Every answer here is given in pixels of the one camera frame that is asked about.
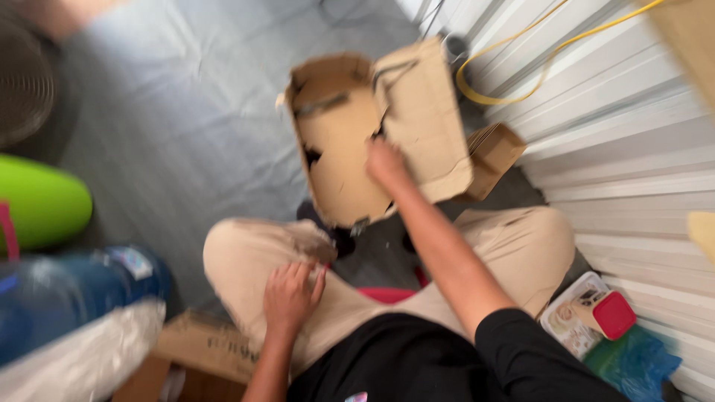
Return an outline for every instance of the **red lid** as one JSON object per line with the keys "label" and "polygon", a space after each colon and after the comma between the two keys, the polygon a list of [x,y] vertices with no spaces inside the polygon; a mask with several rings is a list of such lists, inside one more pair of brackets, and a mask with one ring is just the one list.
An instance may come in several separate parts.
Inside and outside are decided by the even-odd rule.
{"label": "red lid", "polygon": [[623,295],[615,291],[593,309],[593,317],[610,340],[620,338],[636,323],[633,309]]}

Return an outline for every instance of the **yellow cable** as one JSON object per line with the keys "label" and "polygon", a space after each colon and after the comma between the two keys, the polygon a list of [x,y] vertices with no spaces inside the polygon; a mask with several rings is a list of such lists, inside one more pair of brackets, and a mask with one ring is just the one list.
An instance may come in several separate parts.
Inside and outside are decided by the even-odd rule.
{"label": "yellow cable", "polygon": [[580,35],[576,35],[576,36],[574,36],[573,38],[569,39],[568,41],[565,41],[564,43],[558,45],[558,46],[556,47],[556,49],[554,49],[553,52],[551,52],[551,54],[548,55],[548,58],[546,59],[546,63],[544,64],[543,72],[541,73],[541,76],[539,77],[539,80],[538,80],[538,82],[536,83],[536,86],[535,86],[531,91],[529,91],[529,93],[527,93],[526,95],[523,95],[522,97],[512,98],[512,99],[501,99],[501,98],[486,97],[486,96],[484,96],[484,95],[482,95],[482,94],[478,94],[474,89],[472,89],[472,88],[469,86],[469,84],[467,84],[467,81],[464,79],[464,67],[466,67],[466,65],[467,65],[469,62],[471,62],[471,61],[474,60],[475,58],[481,56],[482,54],[485,54],[486,52],[489,52],[491,49],[494,49],[494,48],[496,48],[497,46],[500,46],[500,45],[502,45],[502,44],[504,44],[504,43],[506,43],[506,42],[508,42],[508,41],[512,41],[512,40],[518,38],[521,34],[523,34],[524,32],[528,31],[529,29],[532,29],[534,26],[536,26],[536,24],[542,22],[546,17],[548,17],[549,15],[551,15],[551,13],[553,13],[554,11],[556,11],[556,9],[557,9],[558,7],[563,6],[567,1],[568,1],[568,0],[563,0],[561,3],[558,4],[558,6],[552,8],[548,13],[546,13],[546,15],[542,16],[537,22],[534,22],[533,24],[527,26],[527,27],[526,27],[524,30],[522,30],[521,32],[519,32],[519,33],[517,33],[517,34],[515,34],[515,35],[512,35],[512,36],[510,36],[510,37],[504,39],[503,41],[499,41],[499,42],[497,42],[497,43],[495,43],[495,44],[493,44],[493,45],[487,47],[486,49],[482,49],[482,50],[480,50],[479,52],[477,52],[476,54],[474,54],[474,56],[470,57],[466,62],[464,62],[464,64],[462,64],[462,67],[460,67],[459,70],[457,71],[457,87],[459,88],[459,90],[460,90],[467,98],[469,98],[470,100],[472,100],[472,101],[474,101],[474,102],[477,102],[477,103],[481,103],[481,104],[509,104],[509,103],[521,102],[521,101],[523,101],[524,99],[530,97],[534,92],[536,92],[537,89],[539,89],[539,87],[541,87],[542,83],[543,83],[544,80],[546,79],[546,76],[548,75],[548,70],[551,68],[551,62],[553,61],[554,56],[555,56],[560,50],[562,50],[564,47],[568,46],[569,44],[574,43],[575,41],[578,41],[579,39],[583,39],[583,38],[585,38],[585,37],[587,37],[587,36],[590,36],[590,35],[593,35],[593,34],[595,34],[595,33],[597,33],[597,32],[603,31],[604,29],[608,29],[608,28],[611,28],[611,27],[614,26],[614,25],[620,24],[621,22],[623,22],[623,21],[625,21],[625,20],[627,20],[627,19],[633,18],[633,17],[635,17],[636,15],[638,15],[638,14],[640,14],[640,13],[643,13],[643,12],[645,12],[645,11],[648,11],[649,9],[652,9],[653,7],[659,5],[660,3],[663,3],[665,0],[655,0],[655,1],[653,1],[652,3],[650,3],[650,4],[646,5],[646,6],[643,6],[643,7],[641,7],[641,8],[638,9],[638,10],[633,11],[632,13],[630,13],[630,14],[628,14],[628,15],[622,16],[621,18],[616,19],[616,20],[613,20],[613,21],[611,21],[611,22],[609,22],[609,23],[607,23],[607,24],[603,24],[603,25],[601,25],[601,26],[597,26],[596,28],[593,28],[593,29],[591,29],[591,30],[589,30],[589,31],[586,31],[586,32],[584,32],[584,33],[582,33],[582,34],[580,34]]}

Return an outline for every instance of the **small cardboard box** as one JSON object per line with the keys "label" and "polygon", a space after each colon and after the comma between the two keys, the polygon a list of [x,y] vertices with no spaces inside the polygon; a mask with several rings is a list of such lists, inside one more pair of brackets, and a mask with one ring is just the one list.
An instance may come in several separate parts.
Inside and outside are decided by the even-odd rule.
{"label": "small cardboard box", "polygon": [[478,129],[467,138],[474,180],[458,200],[481,201],[524,153],[526,144],[504,123]]}
{"label": "small cardboard box", "polygon": [[258,353],[233,323],[187,311],[165,325],[112,401],[156,402],[172,364],[187,371],[180,402],[239,401],[257,361]]}
{"label": "small cardboard box", "polygon": [[291,69],[289,109],[308,187],[323,222],[353,229],[395,213],[365,174],[365,140],[384,134],[431,202],[472,182],[452,79],[437,39],[372,63],[355,53],[310,59]]}

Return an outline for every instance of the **khaki pants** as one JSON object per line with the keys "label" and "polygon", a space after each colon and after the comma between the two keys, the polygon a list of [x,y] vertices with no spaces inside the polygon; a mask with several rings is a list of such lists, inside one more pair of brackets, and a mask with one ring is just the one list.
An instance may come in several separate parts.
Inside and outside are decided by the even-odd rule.
{"label": "khaki pants", "polygon": [[[455,226],[506,292],[532,316],[548,303],[573,260],[571,227],[551,208],[467,210]],[[204,266],[236,324],[260,347],[266,332],[263,291],[269,274],[291,261],[328,263],[336,255],[327,235],[309,220],[281,224],[226,219],[207,236]],[[300,374],[357,327],[384,313],[416,315],[473,341],[474,334],[464,332],[434,283],[403,302],[383,305],[329,271],[322,301],[298,335],[292,374]]]}

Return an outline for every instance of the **hand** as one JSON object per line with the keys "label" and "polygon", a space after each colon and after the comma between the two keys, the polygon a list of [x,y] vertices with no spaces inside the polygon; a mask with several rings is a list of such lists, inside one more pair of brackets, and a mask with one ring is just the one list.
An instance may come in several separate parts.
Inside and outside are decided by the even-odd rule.
{"label": "hand", "polygon": [[405,168],[405,160],[400,148],[383,137],[367,141],[368,160],[365,171],[368,176],[383,186],[388,192],[400,182],[411,182]]}
{"label": "hand", "polygon": [[295,262],[274,270],[266,283],[263,310],[268,330],[297,336],[315,311],[325,289],[325,270],[317,275],[311,288],[308,276],[316,262]]}

